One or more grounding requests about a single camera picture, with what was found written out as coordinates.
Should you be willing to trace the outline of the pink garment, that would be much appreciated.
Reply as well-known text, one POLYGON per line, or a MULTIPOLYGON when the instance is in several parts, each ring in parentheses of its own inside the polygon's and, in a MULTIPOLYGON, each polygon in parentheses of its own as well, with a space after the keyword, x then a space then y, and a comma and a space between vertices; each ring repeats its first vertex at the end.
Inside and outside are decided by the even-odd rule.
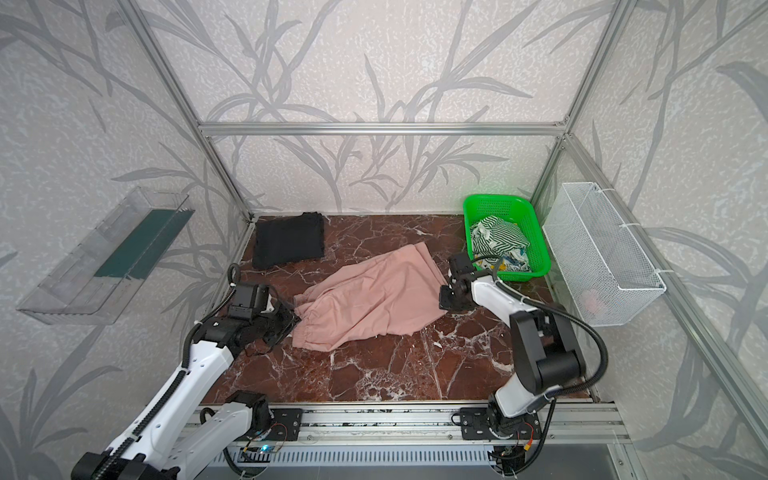
POLYGON ((445 278, 424 242, 348 265, 294 297, 292 346, 330 352, 349 341, 412 335, 445 315, 445 278))

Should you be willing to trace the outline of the black shirt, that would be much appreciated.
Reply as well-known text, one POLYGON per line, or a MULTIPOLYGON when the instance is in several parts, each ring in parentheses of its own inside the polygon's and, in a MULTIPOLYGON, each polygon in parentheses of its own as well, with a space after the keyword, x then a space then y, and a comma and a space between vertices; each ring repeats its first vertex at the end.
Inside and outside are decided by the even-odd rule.
POLYGON ((318 212, 256 223, 252 266, 257 270, 319 259, 324 253, 324 217, 318 212))

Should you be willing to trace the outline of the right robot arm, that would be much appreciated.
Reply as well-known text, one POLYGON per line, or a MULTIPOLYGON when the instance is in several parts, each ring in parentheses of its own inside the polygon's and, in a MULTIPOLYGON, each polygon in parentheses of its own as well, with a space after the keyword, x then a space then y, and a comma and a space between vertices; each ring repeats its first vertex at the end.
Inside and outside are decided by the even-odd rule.
POLYGON ((446 311, 483 307, 511 333, 514 374, 492 398, 505 418, 533 413, 555 393, 586 374, 586 362, 572 323, 501 286, 490 276, 453 278, 440 288, 446 311))

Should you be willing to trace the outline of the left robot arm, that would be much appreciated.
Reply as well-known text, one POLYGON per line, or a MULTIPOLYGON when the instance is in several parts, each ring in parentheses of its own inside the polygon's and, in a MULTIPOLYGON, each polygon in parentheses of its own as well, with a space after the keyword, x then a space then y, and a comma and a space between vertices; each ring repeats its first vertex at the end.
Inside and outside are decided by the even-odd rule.
POLYGON ((85 453, 74 479, 193 479, 231 443, 288 429, 275 421, 265 395, 237 391, 185 439, 179 436, 207 391, 256 340, 281 342, 299 319, 284 303, 258 312, 232 307, 197 324, 180 365, 137 419, 101 453, 85 453))

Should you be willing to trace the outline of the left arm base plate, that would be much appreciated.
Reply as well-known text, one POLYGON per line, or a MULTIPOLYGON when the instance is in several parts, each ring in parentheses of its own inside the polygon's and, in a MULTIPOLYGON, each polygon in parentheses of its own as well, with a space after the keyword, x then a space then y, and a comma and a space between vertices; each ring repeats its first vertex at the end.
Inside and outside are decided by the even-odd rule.
POLYGON ((271 409, 271 426, 265 441, 295 442, 299 438, 304 410, 301 408, 271 409))

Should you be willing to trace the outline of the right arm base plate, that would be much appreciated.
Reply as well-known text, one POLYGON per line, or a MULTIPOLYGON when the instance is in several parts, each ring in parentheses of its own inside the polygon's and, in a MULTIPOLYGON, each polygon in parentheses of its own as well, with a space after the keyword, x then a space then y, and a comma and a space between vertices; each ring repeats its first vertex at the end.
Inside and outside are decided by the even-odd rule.
POLYGON ((463 440, 514 440, 533 443, 542 434, 537 414, 524 413, 505 417, 488 407, 464 407, 451 415, 450 421, 461 430, 463 440))

